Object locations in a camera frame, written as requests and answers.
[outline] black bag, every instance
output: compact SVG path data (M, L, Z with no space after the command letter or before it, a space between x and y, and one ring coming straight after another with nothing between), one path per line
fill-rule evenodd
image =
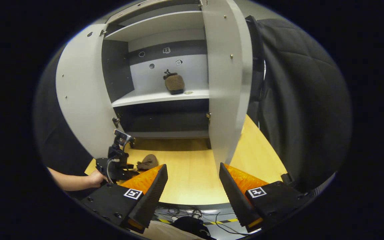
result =
M196 219L190 216L180 217L174 223L172 223L172 226L207 240L215 240L215 238L211 237L208 228L204 226L204 222L200 219Z

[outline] black cable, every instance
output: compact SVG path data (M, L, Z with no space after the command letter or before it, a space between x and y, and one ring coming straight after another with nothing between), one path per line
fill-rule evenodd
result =
M160 214L160 215L165 215L165 216L172 216L172 217L178 217L178 216L188 216L188 215L170 215L170 214L161 214L161 213L157 213L157 212L154 212L156 214Z
M177 215L177 214L180 213L180 209L178 209L178 208L168 208L167 210L168 210L168 213L169 213L169 214L172 214L172 213L170 213L170 210L176 211L176 212L175 212L174 214L172 214L172 215Z
M197 207L193 207L193 206L191 206L191 205L185 205L185 206L188 206L188 207L190 207L190 208L192 208L192 209L194 209L194 210L199 211L202 215L207 215L207 216L214 216L214 215L215 215L215 214L206 214L206 213L203 213L203 212L201 212L200 209L198 209Z
M185 210L185 211L192 211L192 213L188 213L188 212L185 212L185 211L181 211L179 208L164 208L164 207L159 207L159 209L165 209L165 210L176 210L178 213L183 213L183 214L187 214L187 215L193 215L195 213L195 211L198 211L200 214L202 215L206 215L206 216L215 216L216 214L207 214L207 213L203 213L201 210L199 210L198 208L195 208L193 210L190 210L190 209L182 209L182 210ZM228 213L228 214L219 214L220 216L223 216L223 215L231 215L231 214L235 214L235 213Z
M230 232L230 231L227 231L226 229L222 228L222 227L217 223L217 216L218 216L218 215L219 215L219 213L216 214L215 223L216 223L216 225L217 225L219 228L223 229L224 231L226 231L226 232L228 232L228 233L230 233L230 234L239 234L239 235L244 235L244 236L251 235L251 234L246 234L246 233L235 233L235 232Z
M227 228L229 228L230 230L232 230L232 231L234 231L234 232L236 232L236 233L239 233L239 234L241 234L240 232L238 232L238 231L236 231L235 229L233 229L233 228L231 228L231 227L229 227L228 225L223 225L224 227L227 227Z

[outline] slipper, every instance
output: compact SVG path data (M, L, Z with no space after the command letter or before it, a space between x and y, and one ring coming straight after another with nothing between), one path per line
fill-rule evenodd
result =
M157 167L158 165L159 164L157 157L155 157L155 155L153 154L149 154L143 159L142 162L137 162L137 170L146 171L151 168Z

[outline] human arm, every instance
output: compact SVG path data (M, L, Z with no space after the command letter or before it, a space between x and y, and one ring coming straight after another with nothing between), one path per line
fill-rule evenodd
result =
M89 176L73 176L59 173L47 167L59 187L65 191L79 191L92 187L100 187L100 183L106 177L98 170L92 172Z

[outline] cabinet shelf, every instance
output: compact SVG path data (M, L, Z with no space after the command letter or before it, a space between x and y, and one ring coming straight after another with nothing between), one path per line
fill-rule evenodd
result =
M157 93L143 93L140 91L133 90L120 99L112 103L112 107L120 107L127 105L134 105L148 102L163 102L173 100L188 100L188 99L205 99L209 98L208 89L191 90L186 89L185 92L192 91L191 94L176 94L172 95L169 91L157 92Z
M160 32L198 28L204 28L201 11L175 12L133 23L109 34L105 39L130 42Z
M208 130L181 131L181 132L127 132L135 138L147 139L182 139L182 138L209 138Z

